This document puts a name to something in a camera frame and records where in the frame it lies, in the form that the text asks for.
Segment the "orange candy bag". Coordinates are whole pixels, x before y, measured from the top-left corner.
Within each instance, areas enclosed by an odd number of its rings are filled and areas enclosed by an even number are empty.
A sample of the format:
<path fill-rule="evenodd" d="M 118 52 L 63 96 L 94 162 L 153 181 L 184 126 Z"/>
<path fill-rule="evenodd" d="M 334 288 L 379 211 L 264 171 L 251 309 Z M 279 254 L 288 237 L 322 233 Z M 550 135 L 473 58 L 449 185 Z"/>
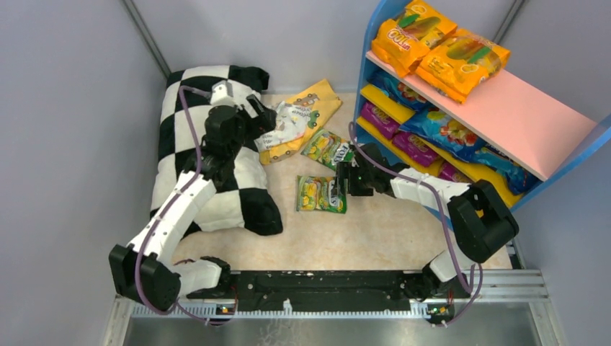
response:
<path fill-rule="evenodd" d="M 394 18 L 378 28 L 371 51 L 403 78 L 437 47 L 458 25 L 425 1 L 411 1 Z"/>

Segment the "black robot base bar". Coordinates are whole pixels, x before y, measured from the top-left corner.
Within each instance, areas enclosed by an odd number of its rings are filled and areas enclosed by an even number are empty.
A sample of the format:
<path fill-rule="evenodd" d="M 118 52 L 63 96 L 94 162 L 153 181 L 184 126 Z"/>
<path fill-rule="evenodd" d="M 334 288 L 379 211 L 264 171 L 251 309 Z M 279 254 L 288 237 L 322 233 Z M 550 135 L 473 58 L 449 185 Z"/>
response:
<path fill-rule="evenodd" d="M 191 299 L 228 299 L 240 312 L 406 311 L 426 300 L 468 298 L 457 278 L 441 283 L 431 273 L 402 270 L 241 271 Z"/>

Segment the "orange candy bag floor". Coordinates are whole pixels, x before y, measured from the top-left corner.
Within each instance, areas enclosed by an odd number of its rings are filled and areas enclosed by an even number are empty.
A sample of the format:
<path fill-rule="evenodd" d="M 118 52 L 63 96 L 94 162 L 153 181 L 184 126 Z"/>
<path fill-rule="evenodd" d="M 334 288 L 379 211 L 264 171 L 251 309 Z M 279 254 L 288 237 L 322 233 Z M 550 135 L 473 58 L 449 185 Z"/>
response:
<path fill-rule="evenodd" d="M 462 104 L 479 84 L 504 69 L 510 56 L 509 49 L 459 28 L 423 57 L 415 74 Z"/>

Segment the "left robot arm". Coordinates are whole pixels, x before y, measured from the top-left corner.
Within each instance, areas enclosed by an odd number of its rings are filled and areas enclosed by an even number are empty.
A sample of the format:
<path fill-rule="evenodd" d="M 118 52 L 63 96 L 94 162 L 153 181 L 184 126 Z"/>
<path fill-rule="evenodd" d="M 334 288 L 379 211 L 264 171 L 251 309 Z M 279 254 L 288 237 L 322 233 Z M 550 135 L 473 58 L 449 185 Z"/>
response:
<path fill-rule="evenodd" d="M 157 314 L 169 314 L 180 297 L 219 286 L 229 274 L 226 262 L 202 257 L 174 265 L 171 257 L 200 210 L 232 175 L 235 159 L 244 144 L 276 127 L 277 113 L 258 97 L 215 103 L 199 137 L 186 101 L 181 101 L 195 142 L 195 167 L 184 170 L 168 198 L 144 229 L 128 245 L 116 245 L 109 253 L 117 293 L 147 306 Z"/>

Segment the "purple candy bag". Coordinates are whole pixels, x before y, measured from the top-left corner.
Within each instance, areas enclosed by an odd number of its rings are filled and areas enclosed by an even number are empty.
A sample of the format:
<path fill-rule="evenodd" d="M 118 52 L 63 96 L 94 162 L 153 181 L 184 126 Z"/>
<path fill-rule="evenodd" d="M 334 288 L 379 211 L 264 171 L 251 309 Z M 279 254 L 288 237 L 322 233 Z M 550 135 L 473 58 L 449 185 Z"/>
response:
<path fill-rule="evenodd" d="M 410 132 L 399 131 L 391 140 L 392 144 L 423 167 L 436 162 L 439 155 L 429 148 L 420 137 Z"/>
<path fill-rule="evenodd" d="M 366 101 L 360 110 L 360 116 L 376 128 L 387 140 L 398 132 L 400 124 L 383 112 L 372 102 Z"/>
<path fill-rule="evenodd" d="M 471 183 L 467 176 L 447 161 L 441 164 L 437 177 L 451 182 Z"/>

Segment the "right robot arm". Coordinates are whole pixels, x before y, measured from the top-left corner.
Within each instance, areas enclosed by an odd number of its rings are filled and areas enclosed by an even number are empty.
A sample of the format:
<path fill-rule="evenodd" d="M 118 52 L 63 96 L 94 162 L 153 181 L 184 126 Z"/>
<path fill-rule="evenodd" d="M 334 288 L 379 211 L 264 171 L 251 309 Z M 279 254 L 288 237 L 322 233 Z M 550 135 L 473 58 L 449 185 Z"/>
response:
<path fill-rule="evenodd" d="M 353 158 L 336 165 L 340 196 L 380 193 L 439 213 L 447 248 L 424 266 L 426 282 L 458 279 L 466 285 L 463 270 L 483 264 L 518 235 L 517 221 L 489 181 L 451 182 L 407 164 L 391 165 L 373 143 L 353 150 Z"/>

